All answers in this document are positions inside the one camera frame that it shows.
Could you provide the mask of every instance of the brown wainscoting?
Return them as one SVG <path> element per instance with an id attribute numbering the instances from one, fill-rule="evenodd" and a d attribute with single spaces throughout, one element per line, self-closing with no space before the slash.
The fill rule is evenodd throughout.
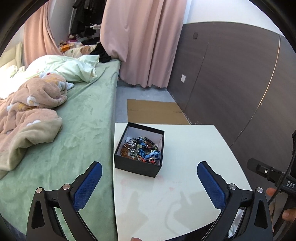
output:
<path id="1" fill-rule="evenodd" d="M 213 124 L 231 145 L 255 112 L 270 81 L 279 35 L 259 27 L 215 22 L 185 114 Z"/>
<path id="2" fill-rule="evenodd" d="M 286 171 L 296 129 L 296 54 L 281 37 L 278 62 L 262 105 L 231 149 L 252 188 L 271 183 L 247 169 L 250 158 Z"/>
<path id="3" fill-rule="evenodd" d="M 213 25 L 213 22 L 183 25 L 168 85 L 169 93 L 182 111 L 189 101 L 202 65 Z M 186 76 L 184 83 L 181 82 L 182 75 Z"/>

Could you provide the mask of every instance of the white wall outlet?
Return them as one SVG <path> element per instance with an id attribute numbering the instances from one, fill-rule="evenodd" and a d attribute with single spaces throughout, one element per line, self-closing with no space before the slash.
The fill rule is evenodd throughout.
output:
<path id="1" fill-rule="evenodd" d="M 183 83 L 185 82 L 185 79 L 186 79 L 186 76 L 185 76 L 185 75 L 182 75 L 181 81 L 182 81 Z"/>

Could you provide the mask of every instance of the blue textured pad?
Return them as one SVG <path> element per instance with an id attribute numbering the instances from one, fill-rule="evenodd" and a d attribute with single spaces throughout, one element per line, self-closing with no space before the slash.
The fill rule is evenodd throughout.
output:
<path id="1" fill-rule="evenodd" d="M 223 211 L 226 207 L 225 193 L 202 163 L 197 166 L 197 175 L 215 208 Z"/>
<path id="2" fill-rule="evenodd" d="M 102 165 L 97 163 L 74 194 L 73 207 L 77 212 L 87 204 L 87 201 L 102 177 L 102 172 Z"/>

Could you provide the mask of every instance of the black cable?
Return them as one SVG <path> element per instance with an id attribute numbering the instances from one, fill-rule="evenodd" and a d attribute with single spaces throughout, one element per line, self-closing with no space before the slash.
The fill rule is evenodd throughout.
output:
<path id="1" fill-rule="evenodd" d="M 270 200 L 268 201 L 268 205 L 270 205 L 270 204 L 272 203 L 272 201 L 274 200 L 274 198 L 276 197 L 276 195 L 279 193 L 279 191 L 280 191 L 280 189 L 281 189 L 281 187 L 282 187 L 282 185 L 283 185 L 285 179 L 287 178 L 288 174 L 289 174 L 290 171 L 291 171 L 291 168 L 292 168 L 293 162 L 294 162 L 294 160 L 295 160 L 295 156 L 296 156 L 296 151 L 294 152 L 294 155 L 293 155 L 293 157 L 292 157 L 292 159 L 291 159 L 291 161 L 290 161 L 290 164 L 289 164 L 289 166 L 288 166 L 288 169 L 287 169 L 287 171 L 286 171 L 284 177 L 282 178 L 281 182 L 279 183 L 278 188 L 276 189 L 275 193 L 271 196 Z"/>

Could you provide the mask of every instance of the pink curtain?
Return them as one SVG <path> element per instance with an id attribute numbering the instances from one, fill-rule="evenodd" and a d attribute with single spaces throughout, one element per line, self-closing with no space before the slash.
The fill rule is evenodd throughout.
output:
<path id="1" fill-rule="evenodd" d="M 24 31 L 24 59 L 26 67 L 41 56 L 62 55 L 52 37 L 48 12 L 51 1 L 39 8 L 26 22 Z"/>
<path id="2" fill-rule="evenodd" d="M 187 0 L 107 0 L 101 43 L 123 63 L 120 78 L 167 87 Z"/>

